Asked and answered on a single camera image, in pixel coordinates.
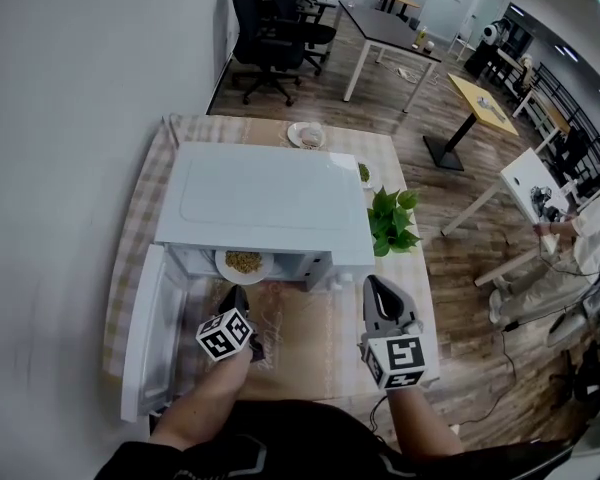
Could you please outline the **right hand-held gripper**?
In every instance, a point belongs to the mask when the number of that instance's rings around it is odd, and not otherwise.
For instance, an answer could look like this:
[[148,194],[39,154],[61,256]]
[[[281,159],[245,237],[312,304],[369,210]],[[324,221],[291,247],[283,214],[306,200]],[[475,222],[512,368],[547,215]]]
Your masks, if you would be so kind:
[[[363,283],[361,358],[380,390],[416,386],[427,371],[422,325],[411,295],[378,275]],[[373,332],[389,332],[379,336]]]

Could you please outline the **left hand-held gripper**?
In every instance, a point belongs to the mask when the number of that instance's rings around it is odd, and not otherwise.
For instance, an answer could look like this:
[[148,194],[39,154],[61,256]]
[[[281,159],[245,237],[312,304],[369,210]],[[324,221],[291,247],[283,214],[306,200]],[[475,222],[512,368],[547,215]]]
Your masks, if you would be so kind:
[[245,348],[252,351],[252,362],[265,358],[263,345],[248,321],[249,311],[245,289],[233,285],[219,305],[220,314],[198,327],[196,340],[214,362],[234,356]]

